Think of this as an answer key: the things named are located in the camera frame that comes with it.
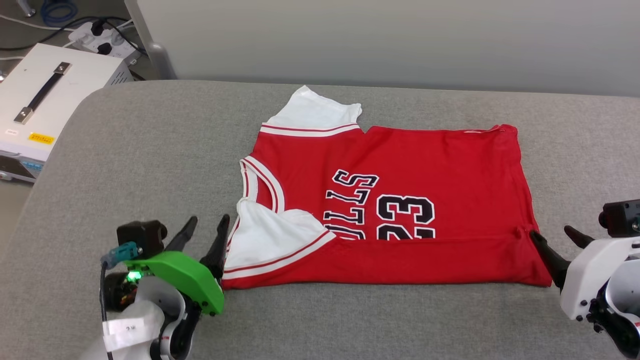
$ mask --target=coiled blue cable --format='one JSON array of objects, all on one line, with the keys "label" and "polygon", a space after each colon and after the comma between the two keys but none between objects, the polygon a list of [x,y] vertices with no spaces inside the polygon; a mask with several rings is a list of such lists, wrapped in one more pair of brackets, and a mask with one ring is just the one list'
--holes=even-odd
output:
[{"label": "coiled blue cable", "polygon": [[71,0],[45,0],[40,8],[40,16],[45,25],[59,28],[78,14],[78,7]]}]

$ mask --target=gray partition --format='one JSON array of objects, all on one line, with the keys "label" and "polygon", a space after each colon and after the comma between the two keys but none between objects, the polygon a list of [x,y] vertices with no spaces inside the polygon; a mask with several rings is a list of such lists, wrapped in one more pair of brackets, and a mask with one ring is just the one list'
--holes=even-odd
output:
[{"label": "gray partition", "polygon": [[640,96],[640,1],[125,0],[162,78]]}]

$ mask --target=basketball jersey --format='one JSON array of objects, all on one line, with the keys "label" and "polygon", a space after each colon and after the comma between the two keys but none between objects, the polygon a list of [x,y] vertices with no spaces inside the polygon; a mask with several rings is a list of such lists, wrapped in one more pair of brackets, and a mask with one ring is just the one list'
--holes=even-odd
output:
[{"label": "basketball jersey", "polygon": [[517,130],[363,132],[359,104],[303,86],[240,161],[223,286],[550,286]]}]

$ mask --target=metal leg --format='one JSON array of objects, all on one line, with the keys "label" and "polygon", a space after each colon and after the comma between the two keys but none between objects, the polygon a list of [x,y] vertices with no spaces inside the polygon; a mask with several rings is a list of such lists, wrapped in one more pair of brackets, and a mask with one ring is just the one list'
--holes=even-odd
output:
[{"label": "metal leg", "polygon": [[29,5],[27,0],[17,0],[17,1],[18,1],[18,5],[20,5],[20,7],[22,8],[22,11],[24,12],[24,16],[32,17],[36,14],[36,10],[32,8],[31,5]]}]

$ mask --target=gray fabric surface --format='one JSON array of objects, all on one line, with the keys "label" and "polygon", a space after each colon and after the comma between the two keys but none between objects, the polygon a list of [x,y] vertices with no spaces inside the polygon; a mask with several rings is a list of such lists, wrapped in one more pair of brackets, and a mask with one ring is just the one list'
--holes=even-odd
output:
[{"label": "gray fabric surface", "polygon": [[[198,215],[186,253],[204,254],[220,216],[235,217],[238,159],[297,87],[147,82],[89,96],[0,263],[2,359],[75,359],[100,336],[98,259],[118,225],[156,218],[172,234]],[[362,103],[364,129],[517,126],[541,230],[569,258],[579,250],[563,225],[604,236],[602,204],[639,197],[640,99],[311,88]],[[194,359],[224,360],[619,358],[606,335],[565,317],[557,288],[519,284],[230,291],[224,314],[200,322],[194,348]]]}]

